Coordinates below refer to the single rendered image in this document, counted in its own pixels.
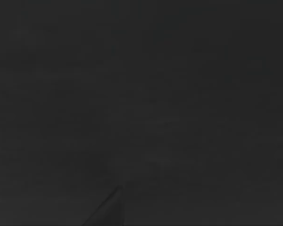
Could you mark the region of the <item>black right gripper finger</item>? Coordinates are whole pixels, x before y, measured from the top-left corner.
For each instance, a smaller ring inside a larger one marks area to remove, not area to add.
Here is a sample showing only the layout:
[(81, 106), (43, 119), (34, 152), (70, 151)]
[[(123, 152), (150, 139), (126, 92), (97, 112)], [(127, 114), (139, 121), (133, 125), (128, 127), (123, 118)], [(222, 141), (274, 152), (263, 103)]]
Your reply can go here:
[(82, 226), (124, 226), (124, 188), (117, 186)]

